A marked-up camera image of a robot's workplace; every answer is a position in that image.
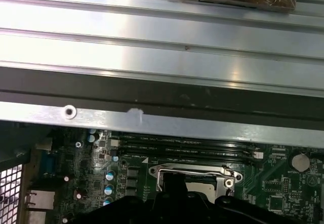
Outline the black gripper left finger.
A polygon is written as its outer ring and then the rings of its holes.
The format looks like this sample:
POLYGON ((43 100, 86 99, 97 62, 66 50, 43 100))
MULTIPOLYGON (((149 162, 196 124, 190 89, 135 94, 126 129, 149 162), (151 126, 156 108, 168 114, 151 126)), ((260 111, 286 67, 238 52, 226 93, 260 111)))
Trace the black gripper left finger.
POLYGON ((179 223, 181 222, 181 174, 166 173, 163 190, 143 201, 125 196, 72 223, 179 223))

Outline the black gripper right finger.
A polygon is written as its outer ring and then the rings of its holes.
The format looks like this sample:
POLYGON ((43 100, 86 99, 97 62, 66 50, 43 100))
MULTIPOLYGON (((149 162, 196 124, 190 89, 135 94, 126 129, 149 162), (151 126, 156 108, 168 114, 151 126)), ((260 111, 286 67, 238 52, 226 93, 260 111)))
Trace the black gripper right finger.
POLYGON ((184 174, 174 175, 174 218, 182 223, 300 223, 232 196, 213 203, 206 195, 187 188, 184 174))

